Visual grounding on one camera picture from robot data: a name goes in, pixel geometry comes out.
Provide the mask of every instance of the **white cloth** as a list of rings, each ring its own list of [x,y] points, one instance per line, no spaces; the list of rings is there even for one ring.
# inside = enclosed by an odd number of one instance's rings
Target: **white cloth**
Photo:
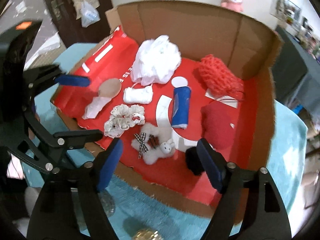
[[[147,86],[166,84],[181,63],[178,46],[169,42],[169,36],[144,41],[132,65],[131,80]]]
[[[126,104],[150,104],[152,96],[152,86],[138,89],[128,87],[124,90],[123,101]]]
[[[94,97],[92,102],[85,107],[84,115],[82,118],[86,119],[94,119],[97,117],[98,113],[102,110],[102,108],[111,101],[112,98],[105,97]]]

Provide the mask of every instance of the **blue rolled paper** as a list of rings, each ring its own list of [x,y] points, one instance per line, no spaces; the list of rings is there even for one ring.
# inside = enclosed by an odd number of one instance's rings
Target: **blue rolled paper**
[[[175,88],[173,95],[171,127],[186,129],[189,120],[191,89],[189,87]]]

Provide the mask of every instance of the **white fluffy plush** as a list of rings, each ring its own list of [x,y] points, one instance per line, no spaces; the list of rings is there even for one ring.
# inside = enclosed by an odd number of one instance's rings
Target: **white fluffy plush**
[[[172,147],[170,153],[165,154],[162,152],[160,147],[153,149],[147,143],[150,135],[158,137],[160,144],[170,141],[172,133],[171,127],[155,127],[151,123],[145,123],[141,128],[141,133],[146,133],[145,145],[148,148],[148,151],[142,155],[142,158],[146,164],[152,165],[158,160],[158,158],[169,158],[173,156],[174,152],[176,151],[174,144],[170,145]],[[138,151],[140,143],[137,141],[137,139],[134,139],[131,142],[131,146]]]

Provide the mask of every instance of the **white bunny plush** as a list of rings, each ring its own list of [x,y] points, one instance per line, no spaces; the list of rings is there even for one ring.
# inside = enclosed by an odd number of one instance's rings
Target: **white bunny plush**
[[[175,144],[171,138],[167,142],[163,142],[162,144],[160,144],[160,150],[164,154],[169,154],[171,152],[172,148],[174,148],[174,147],[175,147]]]
[[[142,158],[148,165],[156,163],[159,158],[172,157],[176,151],[175,144],[171,138],[172,128],[171,127],[156,127],[151,123],[145,123],[140,134],[145,133],[144,145],[147,147],[147,151],[142,152]],[[152,147],[148,144],[150,136],[153,135],[159,139],[159,146]],[[140,142],[137,139],[133,139],[131,146],[139,151]]]

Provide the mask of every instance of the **white paper circle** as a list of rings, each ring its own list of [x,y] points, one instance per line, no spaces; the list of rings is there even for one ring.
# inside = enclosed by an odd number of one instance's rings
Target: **white paper circle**
[[[186,87],[186,86],[188,86],[188,80],[186,78],[184,78],[184,77],[174,77],[171,80],[171,84],[175,88]]]

